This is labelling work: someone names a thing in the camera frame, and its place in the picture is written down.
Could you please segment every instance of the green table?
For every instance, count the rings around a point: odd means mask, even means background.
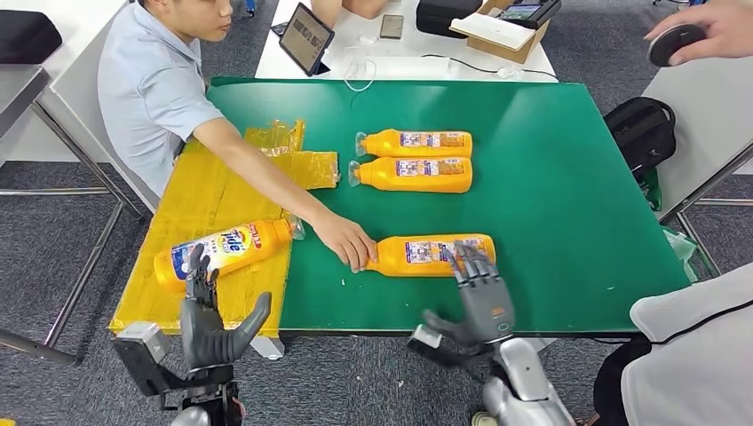
[[[634,332],[633,302],[689,284],[581,84],[387,81],[355,93],[336,81],[221,78],[208,97],[239,129],[304,119],[305,149],[338,151],[341,173],[359,130],[468,130],[468,193],[341,182],[313,194],[375,240],[489,234],[522,335]],[[452,279],[352,274],[310,232],[293,245],[280,327],[404,333],[426,308],[462,318]]]

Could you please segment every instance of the tide bottle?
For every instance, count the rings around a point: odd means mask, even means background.
[[[373,135],[358,132],[355,153],[377,157],[466,157],[471,158],[473,141],[467,131],[382,130]]]
[[[303,225],[297,217],[238,225],[161,251],[155,256],[155,275],[165,290],[182,292],[186,288],[188,260],[197,244],[203,244],[204,255],[210,257],[207,270],[219,269],[219,276],[223,276],[267,259],[291,240],[304,237]]]
[[[491,237],[483,233],[390,237],[376,245],[376,262],[368,261],[366,269],[388,277],[452,277],[446,253],[455,255],[455,241],[476,248],[494,263],[496,253]]]
[[[348,165],[351,186],[371,185],[382,191],[464,193],[471,188],[471,160],[448,158],[381,157],[372,162]]]

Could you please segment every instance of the humanoid robot hand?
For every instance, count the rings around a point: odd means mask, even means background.
[[[444,254],[452,265],[465,320],[455,323],[424,311],[426,325],[460,343],[491,343],[511,335],[515,310],[507,285],[494,264],[476,248],[456,241],[458,260],[449,250]]]
[[[272,295],[262,293],[251,314],[235,330],[225,330],[217,307],[217,276],[214,270],[207,280],[210,259],[202,256],[204,247],[194,248],[186,278],[186,298],[180,309],[180,334],[188,368],[231,364],[243,355],[269,317]]]

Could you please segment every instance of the black bag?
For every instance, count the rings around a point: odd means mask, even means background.
[[[41,64],[63,39],[41,12],[0,11],[0,64]]]
[[[466,35],[449,29],[452,20],[463,19],[481,7],[482,0],[419,0],[416,28],[419,31],[454,38]]]
[[[675,112],[660,100],[630,99],[604,121],[637,181],[675,153]]]

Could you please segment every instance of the yellow plastic wrap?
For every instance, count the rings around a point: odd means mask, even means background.
[[[300,151],[304,123],[293,128],[273,122],[269,129],[247,129],[244,140],[306,189],[334,188],[339,180],[337,153]],[[179,333],[182,295],[162,290],[153,261],[162,249],[258,219],[281,217],[282,210],[230,171],[206,147],[192,141],[180,155],[160,201],[139,257],[109,328],[119,332],[133,321],[155,322],[165,333]],[[249,265],[218,281],[219,312],[226,327],[236,327],[258,295],[272,293],[272,311],[259,332],[276,337],[280,323],[290,250]]]

